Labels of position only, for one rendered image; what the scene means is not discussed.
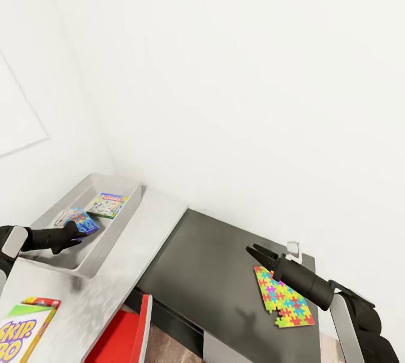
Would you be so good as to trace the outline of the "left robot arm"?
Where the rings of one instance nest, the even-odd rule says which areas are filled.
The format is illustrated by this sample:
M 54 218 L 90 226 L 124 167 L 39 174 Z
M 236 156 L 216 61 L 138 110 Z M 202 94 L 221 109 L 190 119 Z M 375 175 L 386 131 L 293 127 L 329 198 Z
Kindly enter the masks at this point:
M 88 235 L 78 230 L 75 221 L 69 221 L 63 227 L 73 213 L 71 208 L 62 210 L 46 230 L 32 230 L 19 225 L 0 227 L 0 297 L 20 251 L 51 249 L 56 255 L 82 243 L 76 238 Z

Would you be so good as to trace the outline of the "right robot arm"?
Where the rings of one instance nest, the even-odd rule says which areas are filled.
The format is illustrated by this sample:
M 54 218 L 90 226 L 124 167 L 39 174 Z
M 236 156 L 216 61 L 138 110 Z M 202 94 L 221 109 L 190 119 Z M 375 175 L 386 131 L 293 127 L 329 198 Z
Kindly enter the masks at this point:
M 268 250 L 254 244 L 246 250 L 269 272 L 272 279 L 315 303 L 323 311 L 330 309 L 345 363 L 400 363 L 391 343 L 381 335 L 380 316 L 375 304 L 334 280 L 325 281 L 302 266 L 299 242 L 287 242 L 288 254 Z M 297 255 L 297 256 L 296 256 Z M 335 293 L 335 289 L 340 289 Z

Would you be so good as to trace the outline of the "jigsaw puzzle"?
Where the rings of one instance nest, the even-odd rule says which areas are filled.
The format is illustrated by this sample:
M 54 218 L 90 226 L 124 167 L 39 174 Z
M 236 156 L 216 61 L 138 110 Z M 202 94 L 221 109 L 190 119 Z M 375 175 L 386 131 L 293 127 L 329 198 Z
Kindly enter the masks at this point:
M 289 326 L 314 325 L 314 320 L 304 297 L 284 284 L 272 279 L 274 271 L 269 272 L 265 267 L 254 267 L 258 284 L 262 292 L 266 310 L 281 310 L 275 324 L 280 328 Z

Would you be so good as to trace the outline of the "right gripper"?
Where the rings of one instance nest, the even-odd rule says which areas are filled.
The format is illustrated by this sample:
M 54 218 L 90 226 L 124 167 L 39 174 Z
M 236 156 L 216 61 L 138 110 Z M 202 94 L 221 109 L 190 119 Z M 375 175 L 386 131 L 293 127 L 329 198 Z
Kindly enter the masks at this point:
M 282 281 L 304 298 L 308 297 L 315 280 L 313 271 L 293 259 L 287 259 L 285 253 L 279 257 L 278 253 L 256 243 L 253 247 L 247 246 L 246 250 L 269 272 L 274 271 L 272 279 L 278 283 Z

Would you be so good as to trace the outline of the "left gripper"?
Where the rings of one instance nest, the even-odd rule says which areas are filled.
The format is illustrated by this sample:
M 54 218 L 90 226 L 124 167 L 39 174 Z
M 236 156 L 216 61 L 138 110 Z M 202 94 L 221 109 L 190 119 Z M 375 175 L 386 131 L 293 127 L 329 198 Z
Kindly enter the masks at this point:
M 64 249 L 82 243 L 81 240 L 77 241 L 76 238 L 88 236 L 86 232 L 78 230 L 75 221 L 69 221 L 63 228 L 47 228 L 46 230 L 48 232 L 48 239 L 41 250 L 51 249 L 53 255 L 59 254 Z

